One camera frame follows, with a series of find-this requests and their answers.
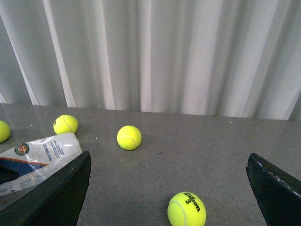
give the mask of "printed label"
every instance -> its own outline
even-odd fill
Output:
[[[44,150],[45,150],[45,152],[46,152],[46,155],[47,155],[49,161],[52,161],[52,157],[51,157],[51,154],[49,153],[49,150],[48,150],[48,148],[47,148],[47,145],[43,145],[43,148],[44,148]]]
[[[196,198],[193,197],[193,195],[191,195],[191,194],[188,193],[188,192],[185,192],[184,195],[188,196],[188,198],[189,198],[189,199],[186,200],[185,202],[186,202],[187,204],[193,203],[193,205],[195,205],[197,211],[199,212],[201,209],[200,209],[200,207],[198,206],[198,203],[196,202]]]
[[[17,155],[26,155],[29,152],[28,144],[21,144],[19,147],[15,147],[15,153]]]

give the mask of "yellow tennis ball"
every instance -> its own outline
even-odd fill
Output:
[[[5,141],[10,135],[10,128],[9,126],[4,122],[0,121],[0,143]]]
[[[206,222],[205,205],[191,192],[176,194],[169,202],[167,214],[172,226],[204,226]]]
[[[141,143],[141,133],[135,126],[124,126],[117,134],[119,146],[125,150],[134,150]]]
[[[78,126],[76,118],[67,114],[61,115],[53,123],[53,129],[56,134],[76,133]]]

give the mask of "gray countertop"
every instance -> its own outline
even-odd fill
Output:
[[[206,226],[263,226],[246,175],[249,155],[255,152],[301,179],[300,121],[1,104],[0,120],[12,132],[0,152],[55,135],[52,125],[62,114],[78,119],[77,139],[92,159],[79,226],[168,226],[168,202],[182,191],[203,201]],[[134,151],[117,144],[125,125],[142,133]]]

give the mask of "white curtain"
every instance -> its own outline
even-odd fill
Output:
[[[0,0],[0,102],[301,120],[299,0]]]

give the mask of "plastic bag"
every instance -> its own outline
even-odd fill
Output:
[[[60,170],[82,150],[73,133],[22,143],[0,154],[0,166],[19,178],[0,185],[0,197],[38,185]]]

